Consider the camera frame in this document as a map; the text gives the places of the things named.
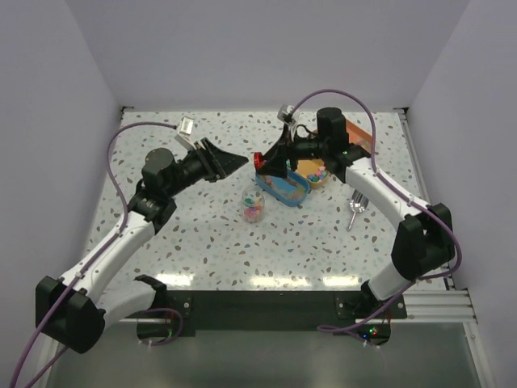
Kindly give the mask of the red jar lid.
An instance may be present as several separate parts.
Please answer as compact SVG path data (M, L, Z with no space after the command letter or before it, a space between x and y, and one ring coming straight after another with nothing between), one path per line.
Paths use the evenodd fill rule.
M259 174L261 171L261 168L263 167L263 165L265 163L263 154L261 152L255 152L254 156L253 156L253 162L254 162L255 172L257 174Z

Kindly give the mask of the metal candy scoop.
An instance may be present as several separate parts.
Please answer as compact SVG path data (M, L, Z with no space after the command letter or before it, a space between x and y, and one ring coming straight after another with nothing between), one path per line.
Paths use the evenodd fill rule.
M349 221L347 230L350 231L354 225L358 214L362 213L368 207L369 199L361 192L354 190L349 201L351 210L351 220Z

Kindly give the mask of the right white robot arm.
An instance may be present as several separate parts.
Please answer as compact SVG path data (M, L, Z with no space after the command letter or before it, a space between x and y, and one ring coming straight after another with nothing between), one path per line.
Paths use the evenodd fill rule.
M340 109L318 110L317 131L307 137L297 135L297 121L287 107L278 118L284 125L279 139L265 154L254 155L258 174L285 178L300 160L319 159L334 177L365 195L396 230L390 263L361 286L359 306L365 315L379 317L388 299L453 258L450 210L412 196L374 167L371 152L350 141Z

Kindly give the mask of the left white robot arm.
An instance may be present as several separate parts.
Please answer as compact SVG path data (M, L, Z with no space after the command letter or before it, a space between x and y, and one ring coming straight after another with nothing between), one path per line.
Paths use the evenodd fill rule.
M97 305L103 291L170 220L177 209L175 196L202 179L225 179L247 162L247 157L221 150L206 138L180 160L166 148L151 150L136 192L111 233L59 278L46 276L36 286L37 329L79 354L88 352L112 315Z

